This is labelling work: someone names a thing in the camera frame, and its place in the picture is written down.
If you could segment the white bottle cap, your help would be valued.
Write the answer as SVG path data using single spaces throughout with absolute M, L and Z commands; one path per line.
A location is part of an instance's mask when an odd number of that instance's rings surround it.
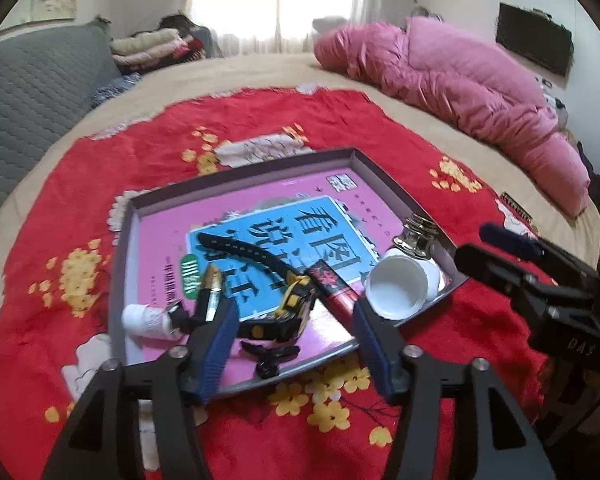
M 365 297 L 381 318 L 403 321 L 424 305 L 428 288 L 426 272 L 418 263 L 407 257 L 389 256 L 368 274 Z

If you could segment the blue patterned cloth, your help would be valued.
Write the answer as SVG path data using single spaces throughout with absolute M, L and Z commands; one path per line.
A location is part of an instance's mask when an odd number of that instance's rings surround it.
M 114 78 L 112 81 L 109 81 L 108 84 L 104 84 L 97 88 L 92 94 L 91 109 L 94 110 L 105 102 L 133 89 L 141 79 L 141 74 L 132 73 Z

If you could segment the white earbuds case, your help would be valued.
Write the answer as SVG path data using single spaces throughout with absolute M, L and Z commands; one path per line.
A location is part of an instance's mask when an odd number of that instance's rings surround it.
M 424 260 L 420 263 L 420 266 L 425 272 L 427 280 L 426 301 L 430 302 L 445 288 L 445 274 L 434 259 Z

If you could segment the grey quilted headboard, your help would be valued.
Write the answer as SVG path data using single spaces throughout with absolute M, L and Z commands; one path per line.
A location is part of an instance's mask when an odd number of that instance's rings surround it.
M 0 41 L 0 208 L 90 111 L 95 90 L 120 76 L 109 43 L 102 18 Z

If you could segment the black television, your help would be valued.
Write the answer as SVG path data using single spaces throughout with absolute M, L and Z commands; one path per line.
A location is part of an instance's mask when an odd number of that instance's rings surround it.
M 567 77 L 573 57 L 572 32 L 546 15 L 501 2 L 495 41 L 510 52 Z

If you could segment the small glass jar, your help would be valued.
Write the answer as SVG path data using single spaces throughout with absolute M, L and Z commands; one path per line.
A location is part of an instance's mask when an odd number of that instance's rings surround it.
M 402 233 L 392 238 L 392 244 L 405 255 L 428 260 L 434 253 L 438 226 L 428 217 L 412 212 L 403 222 Z

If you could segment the red floral blanket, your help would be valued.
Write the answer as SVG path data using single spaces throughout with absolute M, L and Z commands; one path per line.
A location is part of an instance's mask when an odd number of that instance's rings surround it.
M 0 459 L 13 477 L 42 474 L 76 403 L 70 380 L 89 378 L 104 352 L 114 200 L 213 174 L 215 148 L 276 131 L 316 150 L 359 148 L 458 244 L 503 219 L 489 185 L 427 142 L 408 107 L 387 115 L 353 90 L 245 90 L 175 104 L 116 133 L 91 130 L 46 172 L 4 267 Z M 329 371 L 340 385 L 313 373 L 213 402 L 200 436 L 215 478 L 379 478 L 398 413 L 356 356 Z

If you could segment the red lighter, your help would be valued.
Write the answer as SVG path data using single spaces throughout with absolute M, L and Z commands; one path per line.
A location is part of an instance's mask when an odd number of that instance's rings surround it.
M 324 260 L 309 266 L 306 275 L 314 281 L 328 312 L 352 334 L 353 309 L 358 301 L 358 293 Z

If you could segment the pink quilt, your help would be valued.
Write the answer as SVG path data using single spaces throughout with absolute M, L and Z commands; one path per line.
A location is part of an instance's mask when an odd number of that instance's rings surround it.
M 413 16 L 403 26 L 342 25 L 315 40 L 314 55 L 324 70 L 497 148 L 569 217 L 588 206 L 588 170 L 559 131 L 556 110 L 530 70 L 496 44 Z

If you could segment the beige bed sheet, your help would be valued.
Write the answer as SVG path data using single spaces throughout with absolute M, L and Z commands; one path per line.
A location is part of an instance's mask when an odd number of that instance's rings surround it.
M 184 64 L 150 74 L 133 90 L 87 114 L 46 150 L 0 209 L 0 309 L 4 300 L 4 265 L 8 253 L 48 174 L 76 140 L 122 122 L 158 114 L 170 104 L 198 96 L 242 88 L 304 87 L 308 84 L 366 93 L 396 122 L 467 166 L 494 191 L 512 196 L 531 214 L 542 236 L 591 266 L 596 264 L 600 256 L 600 214 L 595 206 L 588 206 L 577 219 L 569 219 L 517 166 L 494 148 L 367 84 L 325 72 L 312 55 L 247 55 Z

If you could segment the folded clothes pile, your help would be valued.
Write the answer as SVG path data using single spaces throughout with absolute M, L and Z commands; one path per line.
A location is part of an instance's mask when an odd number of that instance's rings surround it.
M 111 40 L 109 47 L 123 75 L 143 75 L 218 54 L 210 30 L 181 13 L 166 16 L 155 30 Z

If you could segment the black hair clip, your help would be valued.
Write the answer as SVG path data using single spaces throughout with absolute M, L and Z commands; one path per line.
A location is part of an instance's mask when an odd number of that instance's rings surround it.
M 240 346 L 242 350 L 257 359 L 254 372 L 263 380 L 276 377 L 279 374 L 280 363 L 293 360 L 300 353 L 300 348 L 295 344 L 268 348 L 262 344 L 253 344 L 243 340 Z

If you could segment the black yellow wrist watch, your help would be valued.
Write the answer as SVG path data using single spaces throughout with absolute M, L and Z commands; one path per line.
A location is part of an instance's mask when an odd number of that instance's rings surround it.
M 317 297 L 309 275 L 256 244 L 201 230 L 188 234 L 189 248 L 224 274 L 238 304 L 238 337 L 280 344 L 300 337 Z

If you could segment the white pill bottle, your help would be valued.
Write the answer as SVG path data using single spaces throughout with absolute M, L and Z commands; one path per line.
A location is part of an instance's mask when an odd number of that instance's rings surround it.
M 125 333 L 131 336 L 170 341 L 182 336 L 165 308 L 149 304 L 127 304 L 122 310 L 121 324 Z

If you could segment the black gold pointed case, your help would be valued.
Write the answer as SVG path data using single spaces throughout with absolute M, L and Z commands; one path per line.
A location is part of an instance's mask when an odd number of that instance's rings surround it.
M 202 277 L 193 315 L 194 325 L 201 326 L 211 322 L 218 310 L 223 292 L 222 271 L 213 263 L 208 264 Z

